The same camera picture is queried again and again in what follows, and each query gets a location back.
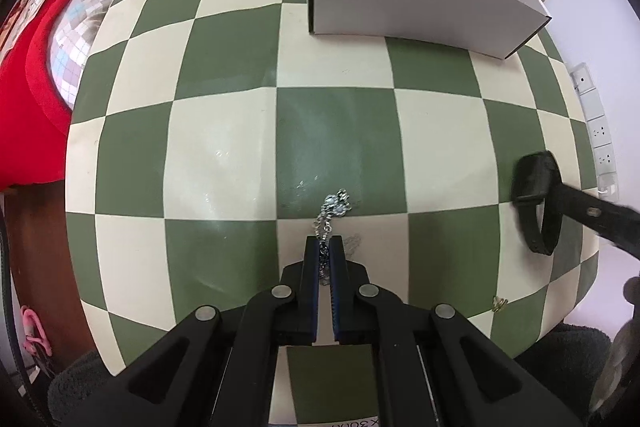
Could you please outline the black smart band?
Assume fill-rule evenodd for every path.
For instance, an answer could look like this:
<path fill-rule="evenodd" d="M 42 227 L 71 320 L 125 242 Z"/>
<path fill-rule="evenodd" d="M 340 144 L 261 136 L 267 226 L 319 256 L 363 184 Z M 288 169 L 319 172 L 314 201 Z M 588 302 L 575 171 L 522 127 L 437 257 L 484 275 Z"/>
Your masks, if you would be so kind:
<path fill-rule="evenodd" d="M 511 202 L 518 217 L 518 229 L 523 241 L 533 253 L 551 256 L 559 243 L 562 215 L 553 208 L 538 208 L 553 187 L 562 183 L 560 168 L 550 150 L 523 156 L 515 164 Z"/>

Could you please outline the red bed blanket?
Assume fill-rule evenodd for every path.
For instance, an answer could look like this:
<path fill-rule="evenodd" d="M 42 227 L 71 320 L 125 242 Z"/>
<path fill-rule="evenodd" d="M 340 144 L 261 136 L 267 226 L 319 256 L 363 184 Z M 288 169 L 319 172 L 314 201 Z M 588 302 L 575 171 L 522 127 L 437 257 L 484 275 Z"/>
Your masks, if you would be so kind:
<path fill-rule="evenodd" d="M 1 62 L 1 188 L 60 181 L 72 110 L 47 69 L 53 25 L 70 0 L 46 0 Z"/>

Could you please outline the small gold earring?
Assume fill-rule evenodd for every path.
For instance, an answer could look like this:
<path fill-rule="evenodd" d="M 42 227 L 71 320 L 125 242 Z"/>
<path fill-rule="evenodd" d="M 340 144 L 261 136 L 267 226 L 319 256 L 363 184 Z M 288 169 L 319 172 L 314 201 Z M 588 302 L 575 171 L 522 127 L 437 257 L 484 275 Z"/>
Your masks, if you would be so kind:
<path fill-rule="evenodd" d="M 494 299 L 492 299 L 492 306 L 491 306 L 491 311 L 494 313 L 498 313 L 500 312 L 507 304 L 509 303 L 509 300 L 503 297 L 498 297 L 495 296 Z"/>

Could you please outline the white wall power strip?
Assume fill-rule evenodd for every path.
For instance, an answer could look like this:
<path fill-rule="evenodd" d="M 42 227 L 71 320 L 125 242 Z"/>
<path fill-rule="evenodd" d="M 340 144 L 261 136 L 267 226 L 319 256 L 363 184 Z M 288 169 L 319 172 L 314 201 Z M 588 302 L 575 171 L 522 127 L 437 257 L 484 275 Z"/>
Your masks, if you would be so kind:
<path fill-rule="evenodd" d="M 610 127 L 604 113 L 599 91 L 590 75 L 586 63 L 580 63 L 570 71 L 582 113 L 586 118 L 594 168 L 596 168 L 597 190 L 600 199 L 618 202 L 618 186 L 615 154 Z"/>

